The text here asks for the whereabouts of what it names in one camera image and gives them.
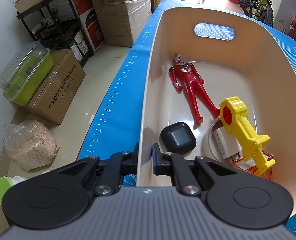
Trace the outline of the black earbuds case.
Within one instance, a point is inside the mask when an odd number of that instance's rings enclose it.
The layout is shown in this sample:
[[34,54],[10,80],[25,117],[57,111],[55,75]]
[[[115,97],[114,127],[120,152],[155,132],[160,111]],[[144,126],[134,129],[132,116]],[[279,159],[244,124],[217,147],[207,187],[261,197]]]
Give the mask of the black earbuds case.
[[176,122],[164,127],[160,138],[167,152],[185,155],[196,147],[197,141],[185,122]]

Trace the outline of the yellow plastic toy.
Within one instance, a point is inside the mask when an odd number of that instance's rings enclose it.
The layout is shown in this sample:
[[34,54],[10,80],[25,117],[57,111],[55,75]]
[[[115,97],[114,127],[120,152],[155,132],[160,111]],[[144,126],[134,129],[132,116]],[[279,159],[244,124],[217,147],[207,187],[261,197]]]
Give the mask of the yellow plastic toy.
[[226,131],[233,133],[241,145],[243,161],[253,159],[257,167],[255,175],[261,176],[275,164],[275,160],[267,160],[262,152],[270,137],[257,134],[248,120],[247,106],[238,96],[224,99],[219,106],[220,120]]

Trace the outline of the red floral gift box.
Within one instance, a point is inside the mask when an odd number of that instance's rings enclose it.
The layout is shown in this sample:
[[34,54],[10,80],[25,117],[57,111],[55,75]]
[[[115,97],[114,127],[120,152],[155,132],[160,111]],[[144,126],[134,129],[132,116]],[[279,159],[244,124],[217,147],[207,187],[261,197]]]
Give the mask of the red floral gift box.
[[[249,174],[255,175],[258,171],[258,168],[253,159],[249,159],[248,161],[243,161],[242,156],[239,153],[236,153],[230,157],[231,166],[238,170],[247,172]],[[273,168],[269,168],[263,174],[260,175],[261,178],[271,181],[273,175]]]

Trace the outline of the red Ultraman figure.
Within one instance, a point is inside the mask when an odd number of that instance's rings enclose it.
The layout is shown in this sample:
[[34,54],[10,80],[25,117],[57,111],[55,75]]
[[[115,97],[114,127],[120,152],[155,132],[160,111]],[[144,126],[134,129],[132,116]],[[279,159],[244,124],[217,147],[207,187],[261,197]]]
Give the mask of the red Ultraman figure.
[[192,62],[183,61],[181,56],[175,53],[172,59],[172,66],[168,72],[176,91],[179,93],[183,90],[186,91],[187,100],[197,125],[200,125],[204,120],[198,109],[198,95],[212,116],[214,118],[219,117],[220,110],[208,96],[204,88],[204,80]]

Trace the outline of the beige plastic storage basket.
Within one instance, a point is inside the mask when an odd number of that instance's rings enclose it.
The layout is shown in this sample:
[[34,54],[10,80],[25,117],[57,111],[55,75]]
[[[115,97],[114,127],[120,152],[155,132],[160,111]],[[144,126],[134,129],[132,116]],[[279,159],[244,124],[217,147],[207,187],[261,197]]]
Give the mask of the beige plastic storage basket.
[[204,118],[196,125],[185,92],[177,92],[168,70],[173,55],[192,62],[204,79],[215,105],[238,96],[247,106],[248,119],[258,134],[269,135],[264,147],[273,155],[272,180],[294,199],[296,213],[296,73],[289,57],[268,29],[244,17],[209,9],[177,7],[161,15],[149,58],[140,131],[138,186],[168,186],[165,176],[153,174],[151,147],[161,130],[185,122],[196,137],[201,155],[203,135],[215,120],[198,103]]

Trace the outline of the blue silicone baking mat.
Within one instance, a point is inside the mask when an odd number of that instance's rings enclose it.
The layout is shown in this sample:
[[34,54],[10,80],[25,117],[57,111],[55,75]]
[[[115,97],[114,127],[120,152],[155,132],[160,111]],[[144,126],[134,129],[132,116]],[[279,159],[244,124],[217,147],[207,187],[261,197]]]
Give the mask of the blue silicone baking mat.
[[[173,0],[163,1],[157,7],[109,87],[86,135],[80,158],[98,155],[101,159],[107,159],[113,153],[130,151],[134,149],[137,142],[140,143],[146,78],[153,39],[162,13],[177,7],[207,9]],[[296,73],[296,42],[271,27],[258,24],[267,28],[269,33],[277,39]],[[294,211],[288,220],[287,228],[296,234]]]

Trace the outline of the floor cardboard box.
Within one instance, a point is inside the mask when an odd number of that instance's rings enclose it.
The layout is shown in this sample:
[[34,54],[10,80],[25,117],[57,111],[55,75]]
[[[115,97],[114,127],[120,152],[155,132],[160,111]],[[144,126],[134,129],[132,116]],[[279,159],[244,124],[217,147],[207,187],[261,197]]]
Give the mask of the floor cardboard box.
[[72,50],[54,50],[50,55],[54,66],[25,109],[45,121],[60,125],[86,74]]

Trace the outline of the plastic bag of grain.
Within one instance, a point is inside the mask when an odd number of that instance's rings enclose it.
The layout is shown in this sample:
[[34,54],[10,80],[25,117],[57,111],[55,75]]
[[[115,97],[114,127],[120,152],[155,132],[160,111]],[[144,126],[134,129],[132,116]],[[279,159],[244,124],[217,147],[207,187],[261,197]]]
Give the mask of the plastic bag of grain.
[[52,133],[38,120],[5,124],[3,144],[10,159],[26,171],[49,166],[59,151]]

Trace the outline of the green lidded plastic container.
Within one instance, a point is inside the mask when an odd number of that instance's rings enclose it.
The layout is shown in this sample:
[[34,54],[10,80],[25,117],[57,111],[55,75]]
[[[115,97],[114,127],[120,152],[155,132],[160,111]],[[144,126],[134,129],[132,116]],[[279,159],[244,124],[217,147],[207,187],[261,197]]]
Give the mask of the green lidded plastic container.
[[53,66],[50,49],[38,41],[25,44],[0,74],[3,96],[26,106]]

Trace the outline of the stacked cardboard box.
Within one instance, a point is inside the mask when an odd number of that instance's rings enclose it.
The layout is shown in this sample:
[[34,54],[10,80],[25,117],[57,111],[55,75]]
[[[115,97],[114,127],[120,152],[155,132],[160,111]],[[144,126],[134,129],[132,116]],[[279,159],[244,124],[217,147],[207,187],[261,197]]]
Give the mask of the stacked cardboard box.
[[151,0],[92,0],[106,44],[132,47],[151,17]]

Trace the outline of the black metal shelf rack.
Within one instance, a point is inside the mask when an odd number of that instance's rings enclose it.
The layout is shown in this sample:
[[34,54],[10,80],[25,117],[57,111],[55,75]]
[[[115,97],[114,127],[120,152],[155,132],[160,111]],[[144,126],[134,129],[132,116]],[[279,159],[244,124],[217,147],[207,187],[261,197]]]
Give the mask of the black metal shelf rack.
[[34,41],[51,50],[71,49],[81,66],[94,55],[72,0],[41,0],[17,18]]

